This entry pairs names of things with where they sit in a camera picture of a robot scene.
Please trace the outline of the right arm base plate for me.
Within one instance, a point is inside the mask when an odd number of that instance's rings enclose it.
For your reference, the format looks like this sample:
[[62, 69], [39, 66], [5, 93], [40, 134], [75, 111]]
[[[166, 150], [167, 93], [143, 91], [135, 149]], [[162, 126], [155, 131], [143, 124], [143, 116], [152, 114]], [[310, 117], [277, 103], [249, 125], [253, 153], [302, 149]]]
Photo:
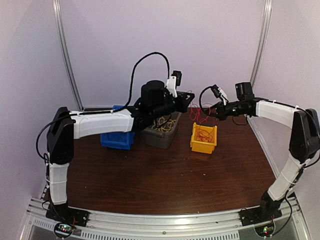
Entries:
[[282, 216], [282, 212], [279, 209], [263, 213], [260, 206], [254, 208], [242, 208], [238, 214], [243, 227], [269, 222], [273, 218], [280, 218]]

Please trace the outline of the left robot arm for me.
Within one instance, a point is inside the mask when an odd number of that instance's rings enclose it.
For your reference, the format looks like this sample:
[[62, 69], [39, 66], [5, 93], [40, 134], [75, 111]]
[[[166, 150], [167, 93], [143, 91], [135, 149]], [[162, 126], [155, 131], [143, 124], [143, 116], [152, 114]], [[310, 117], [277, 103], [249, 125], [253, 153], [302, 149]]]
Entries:
[[148, 81], [133, 106], [96, 111], [70, 111], [60, 107], [44, 128], [47, 152], [43, 155], [50, 190], [50, 210], [61, 222], [72, 218], [67, 200], [68, 167], [74, 157], [74, 140], [114, 132], [140, 132], [158, 118], [185, 113], [195, 95], [177, 91], [173, 78], [166, 83]]

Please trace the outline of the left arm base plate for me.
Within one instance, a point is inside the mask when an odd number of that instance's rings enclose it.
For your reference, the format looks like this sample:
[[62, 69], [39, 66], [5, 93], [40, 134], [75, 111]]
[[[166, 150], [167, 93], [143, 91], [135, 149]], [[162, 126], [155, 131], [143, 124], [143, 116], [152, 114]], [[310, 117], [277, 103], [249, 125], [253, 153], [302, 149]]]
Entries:
[[59, 208], [48, 209], [45, 216], [48, 219], [68, 223], [70, 225], [86, 227], [89, 218], [89, 212], [86, 210], [79, 210], [75, 208]]

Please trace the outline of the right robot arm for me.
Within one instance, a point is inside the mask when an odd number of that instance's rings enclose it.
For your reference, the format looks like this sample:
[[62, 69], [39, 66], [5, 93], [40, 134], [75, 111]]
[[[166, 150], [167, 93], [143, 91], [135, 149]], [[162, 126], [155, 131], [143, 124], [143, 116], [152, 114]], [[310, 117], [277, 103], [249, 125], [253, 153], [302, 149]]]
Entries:
[[208, 89], [217, 98], [206, 112], [220, 121], [228, 117], [244, 115], [253, 118], [259, 127], [266, 123], [274, 130], [262, 127], [259, 133], [265, 141], [264, 148], [276, 151], [274, 157], [282, 157], [275, 181], [261, 197], [256, 210], [259, 220], [268, 220], [299, 182], [304, 170], [312, 166], [311, 160], [320, 151], [320, 124], [315, 109], [303, 109], [297, 105], [269, 100], [254, 95], [250, 82], [235, 85], [236, 100], [229, 100], [221, 87], [211, 85]]

